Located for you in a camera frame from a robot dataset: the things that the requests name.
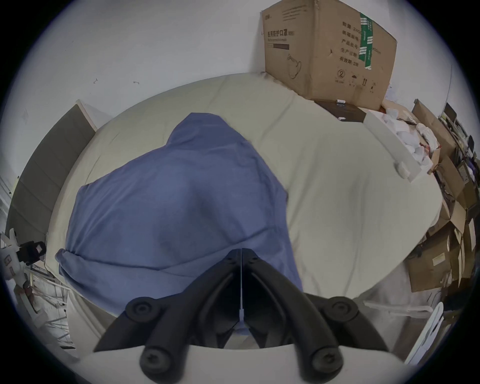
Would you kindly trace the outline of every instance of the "white cloth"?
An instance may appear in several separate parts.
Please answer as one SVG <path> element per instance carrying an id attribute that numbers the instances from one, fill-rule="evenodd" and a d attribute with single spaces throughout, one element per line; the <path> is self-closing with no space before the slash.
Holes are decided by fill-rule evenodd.
<path id="1" fill-rule="evenodd" d="M 305 292 L 353 298 L 371 288 L 417 245 L 438 212 L 435 177 L 402 179 L 362 123 L 341 122 L 266 75 L 217 77 L 145 100 L 95 134 L 51 217 L 46 263 L 56 277 L 64 281 L 54 256 L 65 244 L 79 187 L 163 146 L 190 112 L 221 116 L 287 190 L 288 230 Z"/>

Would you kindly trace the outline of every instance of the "brown cardboard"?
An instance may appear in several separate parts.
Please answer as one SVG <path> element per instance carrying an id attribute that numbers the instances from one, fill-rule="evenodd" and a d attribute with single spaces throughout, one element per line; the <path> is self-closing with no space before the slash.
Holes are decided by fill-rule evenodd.
<path id="1" fill-rule="evenodd" d="M 456 142 L 450 131 L 437 119 L 437 117 L 418 99 L 415 100 L 415 106 L 412 113 L 420 120 L 422 124 L 429 127 L 438 143 L 441 146 L 441 158 L 453 158 L 456 149 Z"/>
<path id="2" fill-rule="evenodd" d="M 432 168 L 430 168 L 430 173 L 434 172 L 437 169 L 437 165 L 440 161 L 440 151 L 441 148 L 437 148 L 433 151 L 432 156 L 430 156 L 430 159 L 432 160 Z"/>
<path id="3" fill-rule="evenodd" d="M 444 199 L 442 201 L 442 208 L 440 209 L 440 217 L 436 224 L 429 228 L 428 234 L 433 236 L 449 222 L 458 229 L 460 234 L 463 234 L 466 216 L 467 213 L 459 202 L 449 203 Z"/>
<path id="4" fill-rule="evenodd" d="M 412 292 L 446 286 L 452 260 L 457 261 L 459 253 L 460 246 L 451 225 L 430 237 L 423 243 L 420 257 L 411 254 L 406 260 Z"/>
<path id="5" fill-rule="evenodd" d="M 438 165 L 437 171 L 441 173 L 442 178 L 447 184 L 447 191 L 451 193 L 454 199 L 457 199 L 463 191 L 464 182 L 450 158 L 445 157 Z"/>
<path id="6" fill-rule="evenodd" d="M 463 232 L 463 242 L 465 248 L 465 266 L 462 277 L 468 279 L 472 275 L 473 267 L 475 266 L 475 226 L 473 219 L 465 223 L 465 230 Z"/>
<path id="7" fill-rule="evenodd" d="M 477 188 L 475 187 L 475 183 L 470 177 L 468 172 L 468 165 L 465 161 L 462 161 L 460 165 L 457 167 L 458 173 L 463 181 L 463 190 L 458 196 L 458 202 L 464 207 L 465 209 L 469 209 L 473 207 L 478 199 L 477 199 Z"/>
<path id="8" fill-rule="evenodd" d="M 396 40 L 372 23 L 370 69 L 359 59 L 360 12 L 338 0 L 283 0 L 262 12 L 265 70 L 310 100 L 345 100 L 378 110 Z"/>
<path id="9" fill-rule="evenodd" d="M 419 123 L 420 120 L 408 110 L 408 108 L 404 107 L 403 105 L 394 103 L 393 101 L 384 99 L 382 101 L 382 107 L 387 109 L 396 109 L 398 111 L 398 118 L 403 121 L 414 121 L 415 123 Z"/>

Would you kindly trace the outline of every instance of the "black device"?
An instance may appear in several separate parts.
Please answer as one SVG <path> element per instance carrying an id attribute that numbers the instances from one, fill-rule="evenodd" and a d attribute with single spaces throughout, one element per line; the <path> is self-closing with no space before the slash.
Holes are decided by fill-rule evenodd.
<path id="1" fill-rule="evenodd" d="M 254 251 L 237 249 L 180 294 L 130 301 L 94 352 L 145 345 L 139 362 L 144 374 L 174 383 L 188 345 L 223 348 L 241 308 L 260 348 L 296 345 L 300 373 L 310 382 L 324 383 L 340 372 L 339 345 L 387 351 L 351 299 L 305 294 Z"/>

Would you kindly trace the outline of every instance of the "stacked cardboard boxes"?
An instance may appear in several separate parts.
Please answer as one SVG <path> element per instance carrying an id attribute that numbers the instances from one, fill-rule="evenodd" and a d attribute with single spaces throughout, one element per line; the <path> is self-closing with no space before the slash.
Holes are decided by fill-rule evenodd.
<path id="1" fill-rule="evenodd" d="M 475 263 L 476 235 L 468 210 L 478 194 L 465 161 L 457 167 L 448 156 L 438 165 L 436 176 L 444 200 L 438 221 L 428 230 L 421 254 L 407 258 L 412 292 L 460 286 L 471 276 Z"/>
<path id="2" fill-rule="evenodd" d="M 444 201 L 438 221 L 421 245 L 421 255 L 408 257 L 407 265 L 412 291 L 444 287 L 452 281 L 459 286 L 473 269 L 475 229 L 468 210 L 478 202 L 477 189 L 467 164 L 454 164 L 457 141 L 425 105 L 415 100 L 410 112 L 384 99 L 396 40 L 366 15 L 338 0 L 282 0 L 264 10 L 262 20 L 265 69 L 299 95 L 320 105 L 339 102 L 364 111 L 396 109 L 398 119 L 411 124 L 412 130 L 420 122 L 432 130 L 440 144 L 429 153 L 433 166 L 419 171 L 415 163 L 408 169 L 409 177 L 413 181 L 436 170 Z M 379 117 L 373 113 L 370 118 L 369 129 L 392 157 L 408 163 L 411 153 L 395 132 L 388 136 Z M 419 140 L 429 148 L 423 137 Z"/>

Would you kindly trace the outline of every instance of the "blue sheet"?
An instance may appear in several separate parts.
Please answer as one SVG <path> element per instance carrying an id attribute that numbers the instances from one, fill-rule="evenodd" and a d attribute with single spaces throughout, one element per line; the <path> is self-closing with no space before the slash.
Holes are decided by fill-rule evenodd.
<path id="1" fill-rule="evenodd" d="M 287 193 L 219 116 L 192 113 L 165 146 L 78 191 L 60 274 L 113 314 L 139 296 L 182 292 L 236 248 L 251 248 L 298 288 Z"/>

